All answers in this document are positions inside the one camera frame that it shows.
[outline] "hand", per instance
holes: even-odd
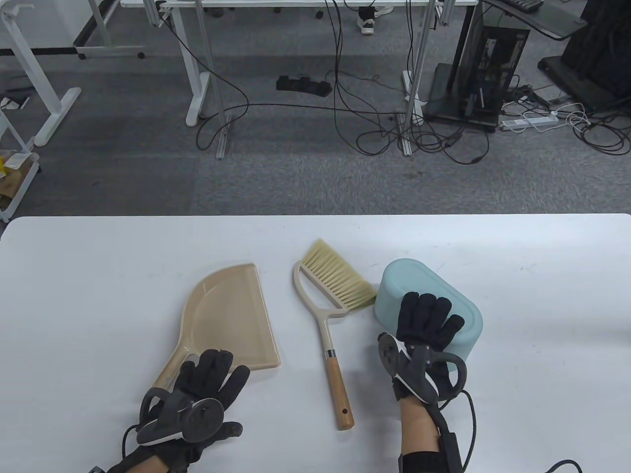
[[[405,343],[410,355],[415,346],[421,344],[429,345],[434,351],[443,351],[464,326],[464,319],[459,315],[454,314],[447,319],[449,311],[451,302],[444,297],[436,299],[432,294],[405,294],[399,311],[397,339]],[[434,363],[427,374],[436,384],[439,394],[453,389],[447,363]],[[411,394],[398,380],[393,381],[393,387],[402,397]]]
[[[216,399],[221,402],[223,410],[227,410],[241,393],[250,375],[250,369],[242,365],[236,367],[226,380],[232,360],[233,356],[229,351],[206,350],[199,357],[197,366],[192,361],[185,361],[182,364],[174,390],[184,392],[193,401],[205,398]],[[149,420],[156,419],[161,409],[162,402],[151,408]],[[242,432],[243,426],[240,423],[224,422],[211,438],[203,442],[188,443],[184,440],[172,440],[150,447],[138,447],[108,473],[128,472],[153,456],[158,457],[170,472],[182,473],[187,471],[191,463],[201,458],[202,451],[206,447],[219,440],[238,437]]]

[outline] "white desk frame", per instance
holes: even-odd
[[[347,0],[347,5],[351,7],[358,6],[366,6],[370,4],[370,2],[366,2],[366,0]],[[421,6],[424,7],[424,10],[430,11],[431,14],[427,17],[423,15],[422,25],[431,24],[431,19],[433,19],[433,10],[435,6],[436,0],[411,0],[412,6]],[[477,0],[456,0],[456,6],[474,6],[477,5]],[[272,7],[316,7],[323,8],[326,6],[326,3],[322,0],[201,0],[201,5],[204,8],[215,8],[215,7],[224,7],[224,8],[272,8]],[[405,0],[385,0],[385,1],[377,1],[375,6],[393,6],[393,7],[405,7]],[[143,0],[121,0],[121,6],[127,8],[143,8],[144,3]],[[193,56],[186,50],[186,47],[189,46],[188,39],[186,35],[186,29],[182,22],[182,17],[180,10],[183,8],[196,8],[195,0],[167,0],[166,2],[161,4],[162,11],[171,11],[171,15],[174,19],[175,32],[180,37],[183,44],[180,44],[180,49],[182,50],[182,57],[184,58],[184,65],[186,67],[186,73],[189,77],[189,82],[191,84],[191,90],[193,94],[193,98],[191,100],[191,105],[189,107],[188,113],[186,114],[186,124],[189,127],[194,127],[197,125],[199,113],[202,110],[204,100],[206,98],[206,92],[208,90],[209,84],[209,73],[208,72],[199,72],[199,66],[197,61]],[[205,26],[202,25],[203,22],[200,21],[201,28],[205,30]],[[416,53],[413,54],[413,69],[418,74],[419,80],[420,75],[423,72],[423,62],[425,60],[425,51],[422,45],[422,38],[425,37],[425,43],[427,42],[427,35],[429,34],[429,28],[422,28],[421,34],[416,35],[415,47],[414,50]],[[208,38],[208,50],[210,55],[206,58],[207,61],[212,62],[212,47],[211,40],[208,34],[206,34]],[[414,78],[412,77],[411,71],[403,71],[403,83],[405,86],[405,90],[410,96],[412,89],[414,88]],[[422,105],[424,103],[419,99],[418,94],[415,94],[415,99],[410,107],[408,107],[406,114],[399,115],[399,121],[404,120],[404,117],[409,115],[413,120],[413,123],[416,125],[420,125],[423,122],[423,111]],[[226,123],[226,120],[229,121],[228,114],[225,114],[225,118],[221,116],[222,124]],[[227,140],[226,133],[222,133],[220,136],[220,142],[218,146],[218,154],[217,157],[220,159],[223,157],[223,150],[225,149],[225,143]],[[403,149],[405,155],[411,154],[411,145],[408,140],[403,139]]]
[[[92,10],[92,16],[97,22],[97,30],[101,35],[103,41],[102,46],[79,46],[76,48],[79,54],[79,59],[86,59],[87,57],[127,57],[137,56],[138,59],[144,59],[144,52],[142,46],[124,46],[115,45],[112,41],[110,33],[107,31],[107,23],[110,21],[114,11],[119,5],[119,0],[116,0],[108,9],[105,17],[101,15],[101,11],[98,8],[97,0],[88,0],[90,9]]]
[[[50,117],[35,135],[33,141],[30,141],[28,144],[30,148],[32,148],[32,144],[35,146],[45,146],[61,122],[64,120],[66,114],[70,110],[70,107],[73,106],[77,97],[79,97],[81,89],[78,87],[68,89],[61,100],[59,99],[57,93],[52,88],[52,85],[50,85],[50,81],[46,77],[46,74],[44,74],[42,67],[39,65],[39,62],[37,62],[31,48],[28,46],[20,28],[15,22],[15,18],[18,16],[21,8],[33,8],[33,5],[17,4],[15,6],[9,6],[7,5],[8,1],[9,0],[0,0],[0,18],[9,32],[11,50],[13,50],[13,54],[15,54],[15,57],[20,62],[22,69],[26,72],[28,78],[33,84],[33,87],[35,87],[35,90],[44,102],[44,105],[50,112]]]

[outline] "wrist strap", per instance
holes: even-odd
[[[448,473],[440,452],[413,452],[399,456],[399,473]]]

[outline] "beige dustpan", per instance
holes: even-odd
[[[254,264],[214,272],[193,289],[182,314],[180,340],[153,386],[168,389],[180,365],[209,348],[232,352],[233,368],[280,365]]]

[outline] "dustpan handle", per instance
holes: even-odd
[[[180,373],[180,366],[182,363],[188,358],[191,353],[186,347],[180,348],[178,345],[171,355],[171,359],[168,361],[167,365],[164,367],[164,370],[158,376],[158,379],[153,384],[155,388],[169,389],[173,381]]]

